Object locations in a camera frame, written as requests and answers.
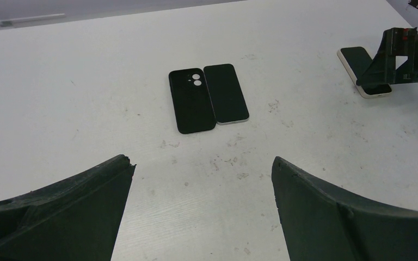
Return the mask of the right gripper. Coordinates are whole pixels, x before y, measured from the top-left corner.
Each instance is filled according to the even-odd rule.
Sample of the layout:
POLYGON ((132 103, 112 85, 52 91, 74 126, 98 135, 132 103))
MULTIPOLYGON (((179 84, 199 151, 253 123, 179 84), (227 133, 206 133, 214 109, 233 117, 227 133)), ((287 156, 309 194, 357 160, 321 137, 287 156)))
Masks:
POLYGON ((418 34, 415 28, 383 32, 376 55, 356 80, 358 86, 405 84, 418 81, 418 34))

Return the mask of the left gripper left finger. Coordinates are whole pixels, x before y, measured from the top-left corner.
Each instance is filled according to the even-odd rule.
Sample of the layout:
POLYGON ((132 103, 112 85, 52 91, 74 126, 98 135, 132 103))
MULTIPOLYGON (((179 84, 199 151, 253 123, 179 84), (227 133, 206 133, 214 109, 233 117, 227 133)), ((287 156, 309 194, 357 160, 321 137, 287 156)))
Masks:
POLYGON ((120 154, 0 201, 0 260, 110 260, 135 168, 120 154))

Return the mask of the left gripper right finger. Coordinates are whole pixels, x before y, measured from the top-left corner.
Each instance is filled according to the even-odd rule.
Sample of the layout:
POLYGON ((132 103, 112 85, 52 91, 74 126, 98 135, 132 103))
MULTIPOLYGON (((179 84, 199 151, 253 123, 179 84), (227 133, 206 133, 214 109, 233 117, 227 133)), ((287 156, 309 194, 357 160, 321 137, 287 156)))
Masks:
POLYGON ((271 177, 290 260, 418 260, 418 211, 362 197, 281 157, 271 177))

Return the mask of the black phone white edge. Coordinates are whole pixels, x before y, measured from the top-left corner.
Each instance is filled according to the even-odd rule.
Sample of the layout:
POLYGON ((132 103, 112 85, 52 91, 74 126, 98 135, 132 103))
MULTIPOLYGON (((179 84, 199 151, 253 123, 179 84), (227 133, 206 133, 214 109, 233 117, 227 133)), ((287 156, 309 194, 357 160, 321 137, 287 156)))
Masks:
POLYGON ((234 66, 210 65, 203 72, 217 124, 246 122, 249 111, 234 66))

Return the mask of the black phone case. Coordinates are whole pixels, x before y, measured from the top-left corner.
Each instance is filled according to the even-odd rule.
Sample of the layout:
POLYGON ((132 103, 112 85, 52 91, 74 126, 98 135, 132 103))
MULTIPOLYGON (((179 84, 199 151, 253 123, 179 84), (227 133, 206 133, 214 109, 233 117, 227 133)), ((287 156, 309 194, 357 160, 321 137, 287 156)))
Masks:
POLYGON ((213 130, 216 118, 203 70, 171 71, 169 85, 178 131, 192 134, 213 130))

